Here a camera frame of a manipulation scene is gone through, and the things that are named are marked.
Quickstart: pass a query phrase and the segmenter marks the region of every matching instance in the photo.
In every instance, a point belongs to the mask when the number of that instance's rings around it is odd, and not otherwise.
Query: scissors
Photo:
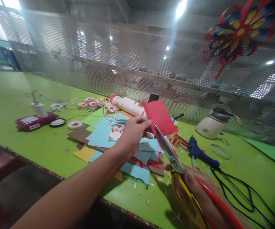
[[[176,157],[174,151],[171,149],[170,145],[164,138],[162,132],[158,129],[158,127],[154,124],[157,129],[157,139],[165,152],[170,164],[173,167],[171,172],[171,183],[172,189],[175,193],[176,199],[179,202],[181,208],[184,210],[186,215],[196,224],[196,226],[200,229],[207,229],[215,227],[212,223],[203,215],[200,207],[196,203],[195,199],[193,198],[192,193],[189,191],[188,187],[184,183],[181,178],[181,175],[184,175],[186,171],[183,169],[181,163],[179,162],[178,158]],[[211,200],[216,204],[216,206],[225,214],[228,220],[231,222],[235,229],[244,229],[241,225],[240,221],[234,216],[233,212],[226,206],[226,204],[211,190],[209,189],[197,176],[195,176],[196,181],[201,185],[202,189],[207,193],[207,195],[211,198]],[[192,213],[190,208],[185,204],[185,200],[181,197],[178,189],[175,186],[175,181],[177,181],[181,187],[184,189],[185,193],[187,194],[188,200],[191,203],[192,207],[195,210],[195,214]]]

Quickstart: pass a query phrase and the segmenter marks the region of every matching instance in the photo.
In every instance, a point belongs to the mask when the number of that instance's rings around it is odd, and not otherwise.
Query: black cable
[[[275,226],[271,223],[271,221],[269,221],[263,214],[262,212],[254,205],[253,203],[253,199],[252,199],[252,192],[251,190],[260,198],[260,200],[262,201],[262,203],[265,205],[265,207],[270,211],[270,213],[275,217],[275,213],[272,211],[272,209],[267,205],[267,203],[264,201],[264,199],[251,187],[249,186],[247,183],[245,183],[244,181],[234,177],[234,176],[231,176],[227,173],[224,173],[222,170],[220,169],[214,169],[214,168],[211,168],[211,171],[213,173],[213,175],[215,176],[215,178],[217,179],[217,181],[219,182],[220,186],[221,186],[221,189],[222,189],[222,192],[225,196],[225,198],[229,201],[228,197],[227,197],[227,194],[225,192],[225,189],[228,190],[228,192],[233,196],[233,198],[245,209],[247,210],[248,212],[255,212],[258,211],[259,214],[273,227],[275,228]],[[235,189],[237,189],[239,191],[239,193],[245,197],[245,199],[247,200],[248,204],[251,206],[251,209],[246,207],[240,200],[238,200],[238,198],[233,194],[233,192],[229,189],[229,187],[227,187],[221,180],[220,178],[216,175],[215,171],[218,171],[231,185],[232,187],[234,187]],[[234,180],[236,180],[237,182],[241,183],[242,185],[244,185],[247,190],[248,190],[248,196],[247,197],[229,178],[232,178]],[[241,210],[239,210],[236,206],[234,206],[231,202],[230,204],[237,210],[239,211],[241,214],[243,214],[245,217],[247,217],[249,220],[253,221],[255,224],[257,224],[258,226],[260,226],[261,228],[263,229],[266,229],[265,227],[263,227],[261,224],[259,224],[258,222],[256,222],[255,220],[253,220],[251,217],[249,217],[248,215],[246,215],[245,213],[243,213]]]
[[[235,187],[247,200],[248,200],[248,198],[245,196],[245,194],[243,194],[242,192],[241,192],[241,190],[230,180],[230,179],[228,179],[228,176],[224,173],[224,174],[222,174],[223,176],[225,176],[226,178],[227,178],[227,181],[229,182],[229,183],[231,183],[231,185],[233,186],[233,187]],[[251,193],[251,191],[250,191],[250,188],[251,189],[253,189],[251,186],[249,186],[248,184],[246,184],[245,182],[243,182],[245,185],[246,185],[246,188],[249,190],[249,193]],[[250,197],[250,200],[248,200],[248,201],[250,201],[250,204],[251,204],[251,206],[252,206],[252,209],[253,209],[253,211],[255,211],[255,209],[263,216],[263,218],[272,226],[272,227],[275,227],[265,216],[264,216],[264,214],[254,205],[254,203],[253,203],[253,199],[252,199],[252,195],[249,195],[249,197]],[[275,216],[275,214],[273,213],[273,211],[266,205],[266,203],[265,203],[265,201],[261,198],[261,200],[263,201],[263,203],[265,204],[265,206],[268,208],[268,210]]]

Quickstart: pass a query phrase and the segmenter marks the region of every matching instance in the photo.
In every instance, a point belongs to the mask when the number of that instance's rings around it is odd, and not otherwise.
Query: person's hand
[[[187,187],[194,195],[194,197],[199,202],[202,212],[206,216],[206,218],[215,226],[216,228],[233,228],[232,224],[228,221],[226,216],[220,211],[219,208],[213,203],[211,198],[206,194],[201,185],[196,181],[194,176],[197,176],[202,182],[211,189],[228,207],[232,210],[234,215],[242,222],[242,225],[245,228],[249,228],[243,223],[241,216],[238,212],[231,206],[231,204],[226,200],[226,198],[222,195],[218,187],[213,183],[211,178],[202,172],[196,171],[193,168],[182,165],[183,169],[186,171],[185,175],[181,176],[182,180],[185,181]],[[173,170],[172,165],[169,164],[165,166],[165,170],[171,171]],[[175,187],[179,191],[179,194],[183,199],[187,194],[185,193],[183,187],[176,182]]]
[[[138,144],[142,137],[153,139],[146,132],[152,124],[152,120],[148,120],[142,116],[137,116],[126,121],[125,129],[117,141],[117,145],[128,152],[128,158],[138,151]]]

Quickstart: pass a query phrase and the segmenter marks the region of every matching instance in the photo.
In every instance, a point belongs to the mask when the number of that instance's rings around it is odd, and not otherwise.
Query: red scissors handle
[[[220,208],[220,210],[226,215],[228,220],[231,222],[235,229],[244,229],[240,221],[235,217],[233,212],[227,207],[227,205],[212,191],[210,190],[197,176],[196,181],[199,182],[203,190],[211,198],[211,200]]]

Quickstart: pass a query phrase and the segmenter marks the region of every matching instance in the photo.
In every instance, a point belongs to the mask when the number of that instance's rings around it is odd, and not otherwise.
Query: white kettle
[[[195,130],[203,137],[214,139],[223,130],[225,124],[234,115],[222,108],[214,108],[196,126]]]

